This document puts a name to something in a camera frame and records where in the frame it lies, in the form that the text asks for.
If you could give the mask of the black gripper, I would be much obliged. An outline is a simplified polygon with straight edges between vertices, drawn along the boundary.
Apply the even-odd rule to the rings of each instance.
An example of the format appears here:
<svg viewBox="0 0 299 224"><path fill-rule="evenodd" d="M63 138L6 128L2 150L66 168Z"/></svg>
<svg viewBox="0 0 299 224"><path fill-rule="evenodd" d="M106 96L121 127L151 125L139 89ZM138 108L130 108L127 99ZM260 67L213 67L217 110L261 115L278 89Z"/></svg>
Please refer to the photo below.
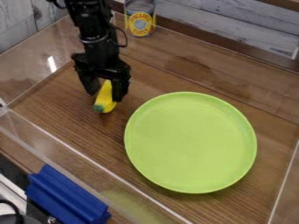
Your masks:
<svg viewBox="0 0 299 224"><path fill-rule="evenodd" d="M131 66L119 57L121 45L113 38L82 38L85 52L71 55L79 80L90 95L101 90L99 78L111 80L113 100L121 102L130 87Z"/></svg>

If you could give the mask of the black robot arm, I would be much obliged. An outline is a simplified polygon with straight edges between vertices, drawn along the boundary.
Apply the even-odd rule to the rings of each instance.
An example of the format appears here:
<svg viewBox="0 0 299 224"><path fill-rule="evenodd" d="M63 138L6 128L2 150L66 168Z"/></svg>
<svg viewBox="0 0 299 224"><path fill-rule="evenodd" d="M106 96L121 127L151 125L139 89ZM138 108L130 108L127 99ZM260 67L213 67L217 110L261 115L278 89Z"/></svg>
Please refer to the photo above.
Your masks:
<svg viewBox="0 0 299 224"><path fill-rule="evenodd" d="M46 0L59 9L66 9L74 25L79 28L79 41L85 52L71 55L75 71L90 95L101 89L99 79L111 81L113 100L121 102L129 92L131 66L119 57L118 31L109 0Z"/></svg>

